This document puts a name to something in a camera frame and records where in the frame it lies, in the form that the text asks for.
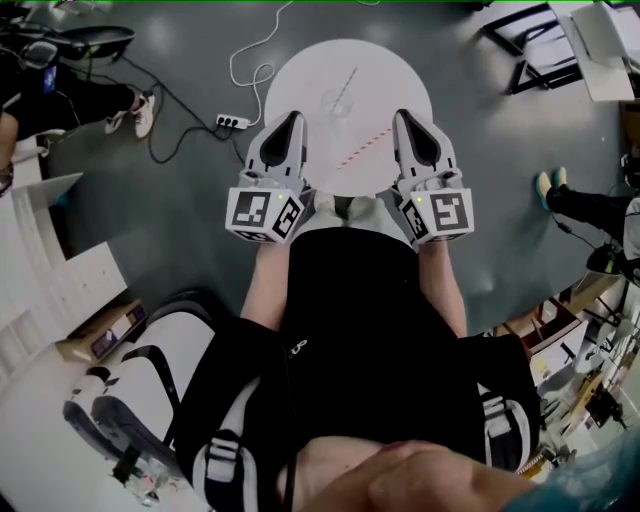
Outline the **person's black shirt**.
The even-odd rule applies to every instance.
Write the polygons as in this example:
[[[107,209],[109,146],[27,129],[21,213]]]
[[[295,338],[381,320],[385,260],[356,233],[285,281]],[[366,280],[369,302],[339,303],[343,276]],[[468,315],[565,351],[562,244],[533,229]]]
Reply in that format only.
[[[458,338],[420,290],[416,253],[370,231],[320,229],[292,243],[278,331],[220,323],[177,423],[185,473],[248,384],[239,439],[261,476],[320,437],[427,441],[509,471],[539,441],[521,342]]]

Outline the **cardboard box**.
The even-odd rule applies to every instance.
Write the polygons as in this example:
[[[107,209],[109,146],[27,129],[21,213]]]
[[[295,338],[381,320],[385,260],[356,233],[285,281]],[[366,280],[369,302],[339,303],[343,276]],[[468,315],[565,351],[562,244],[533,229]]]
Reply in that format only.
[[[111,354],[146,319],[140,299],[114,302],[89,318],[56,348],[65,361],[97,363]]]

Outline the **red striped straw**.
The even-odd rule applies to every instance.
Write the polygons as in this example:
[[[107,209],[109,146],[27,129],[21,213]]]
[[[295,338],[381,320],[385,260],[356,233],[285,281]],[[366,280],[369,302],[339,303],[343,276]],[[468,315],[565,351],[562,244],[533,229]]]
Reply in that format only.
[[[348,166],[351,162],[353,162],[356,158],[358,158],[362,153],[365,153],[367,150],[371,149],[374,145],[376,145],[379,141],[383,140],[389,134],[392,133],[391,128],[387,128],[382,132],[376,134],[373,138],[363,143],[360,147],[354,150],[349,156],[344,158],[338,165],[338,169],[343,169]]]

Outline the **black frame white top table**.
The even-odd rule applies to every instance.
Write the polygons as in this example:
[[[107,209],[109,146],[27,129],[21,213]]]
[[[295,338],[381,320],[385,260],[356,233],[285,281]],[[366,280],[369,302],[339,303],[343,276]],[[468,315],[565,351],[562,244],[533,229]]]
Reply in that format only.
[[[640,78],[640,2],[545,0],[481,34],[516,59],[509,95],[583,82],[594,102],[633,101]]]

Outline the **person's grey trousers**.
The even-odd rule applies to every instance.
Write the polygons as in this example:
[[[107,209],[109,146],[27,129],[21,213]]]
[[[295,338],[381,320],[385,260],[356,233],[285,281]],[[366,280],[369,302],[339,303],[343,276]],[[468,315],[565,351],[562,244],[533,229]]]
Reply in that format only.
[[[336,197],[317,191],[314,194],[313,207],[314,213],[299,229],[299,234],[304,230],[345,227],[371,231],[412,247],[404,231],[392,218],[381,198],[375,196],[354,197],[347,207],[346,216],[342,217],[336,209]]]

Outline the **round white side table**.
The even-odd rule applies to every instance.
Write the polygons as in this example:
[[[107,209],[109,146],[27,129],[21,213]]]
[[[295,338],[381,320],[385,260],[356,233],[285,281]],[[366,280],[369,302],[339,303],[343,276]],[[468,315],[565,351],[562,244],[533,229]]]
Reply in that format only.
[[[353,68],[348,91],[353,100],[345,119],[321,111],[329,89],[341,89]],[[307,161],[303,175],[314,189],[354,197],[386,191],[399,175],[392,133],[343,169],[339,163],[363,143],[392,129],[397,110],[433,117],[431,101],[416,71],[392,51],[362,40],[337,39],[310,46],[292,57],[271,82],[264,104],[270,123],[291,111],[307,122]]]

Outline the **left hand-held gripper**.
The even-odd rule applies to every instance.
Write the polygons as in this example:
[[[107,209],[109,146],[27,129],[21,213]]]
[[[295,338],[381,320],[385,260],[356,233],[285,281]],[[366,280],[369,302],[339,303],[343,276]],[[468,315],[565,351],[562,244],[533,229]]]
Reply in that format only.
[[[225,228],[250,242],[287,244],[301,221],[307,189],[300,177],[306,161],[307,123],[291,111],[254,137],[245,170],[228,193]]]

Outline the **person's chin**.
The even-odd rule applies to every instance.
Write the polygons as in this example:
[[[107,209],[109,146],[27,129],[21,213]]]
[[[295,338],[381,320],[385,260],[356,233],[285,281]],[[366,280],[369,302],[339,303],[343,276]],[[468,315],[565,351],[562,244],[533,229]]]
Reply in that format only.
[[[500,512],[535,487],[433,443],[329,436],[298,454],[292,512]]]

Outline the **black green-trimmed oval object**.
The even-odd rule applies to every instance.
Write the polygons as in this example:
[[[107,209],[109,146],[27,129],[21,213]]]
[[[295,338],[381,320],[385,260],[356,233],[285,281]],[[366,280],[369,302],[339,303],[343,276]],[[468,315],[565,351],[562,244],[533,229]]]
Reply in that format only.
[[[586,268],[590,272],[617,276],[626,271],[627,260],[618,245],[604,244],[596,248],[588,257]]]
[[[135,38],[132,29],[90,26],[58,31],[44,25],[0,28],[0,50],[15,55],[33,68],[46,67],[58,58],[83,60],[119,58]]]

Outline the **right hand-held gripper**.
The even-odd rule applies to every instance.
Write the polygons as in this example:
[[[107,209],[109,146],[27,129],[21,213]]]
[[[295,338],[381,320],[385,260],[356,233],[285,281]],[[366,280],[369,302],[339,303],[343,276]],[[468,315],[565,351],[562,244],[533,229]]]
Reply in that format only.
[[[401,199],[398,210],[411,232],[412,243],[424,245],[472,233],[472,193],[462,183],[461,170],[455,168],[448,136],[410,110],[395,113],[393,136],[395,160],[402,176],[395,184]]]

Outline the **person's left forearm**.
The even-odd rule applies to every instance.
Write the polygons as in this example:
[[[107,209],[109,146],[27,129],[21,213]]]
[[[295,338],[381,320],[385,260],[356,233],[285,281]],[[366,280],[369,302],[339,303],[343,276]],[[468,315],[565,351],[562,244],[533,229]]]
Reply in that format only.
[[[280,329],[287,303],[289,261],[289,245],[260,246],[241,318],[272,331]]]

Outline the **white desk unit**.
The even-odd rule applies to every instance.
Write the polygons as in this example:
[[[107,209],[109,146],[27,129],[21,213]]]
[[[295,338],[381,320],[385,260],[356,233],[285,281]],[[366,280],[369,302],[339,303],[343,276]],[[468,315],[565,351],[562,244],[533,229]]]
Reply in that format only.
[[[64,255],[50,209],[81,176],[43,178],[43,152],[35,138],[17,145],[0,197],[0,391],[127,288],[107,243]]]

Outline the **white black office chair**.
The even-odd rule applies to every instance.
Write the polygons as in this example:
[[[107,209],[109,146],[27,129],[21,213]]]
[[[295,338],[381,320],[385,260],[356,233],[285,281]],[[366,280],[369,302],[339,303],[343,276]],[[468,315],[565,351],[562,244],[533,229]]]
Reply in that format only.
[[[158,462],[180,477],[175,449],[176,421],[184,394],[213,340],[230,314],[206,289],[185,290],[165,300],[105,363],[77,380],[62,406],[67,424],[94,451]]]

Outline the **person's right forearm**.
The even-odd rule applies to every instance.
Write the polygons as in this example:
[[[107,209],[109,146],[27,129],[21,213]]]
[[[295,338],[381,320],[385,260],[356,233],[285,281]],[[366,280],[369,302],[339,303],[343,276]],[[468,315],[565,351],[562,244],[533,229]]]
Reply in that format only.
[[[430,242],[418,250],[420,289],[458,338],[467,336],[464,300],[446,242]]]

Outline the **clear plastic packaging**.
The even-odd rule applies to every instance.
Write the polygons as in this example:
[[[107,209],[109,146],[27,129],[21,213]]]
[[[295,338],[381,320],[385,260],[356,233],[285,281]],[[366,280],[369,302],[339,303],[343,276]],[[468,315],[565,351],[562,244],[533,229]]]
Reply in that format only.
[[[159,504],[159,489],[168,479],[163,463],[154,458],[144,458],[132,447],[128,447],[119,458],[112,470],[112,477],[144,507]]]

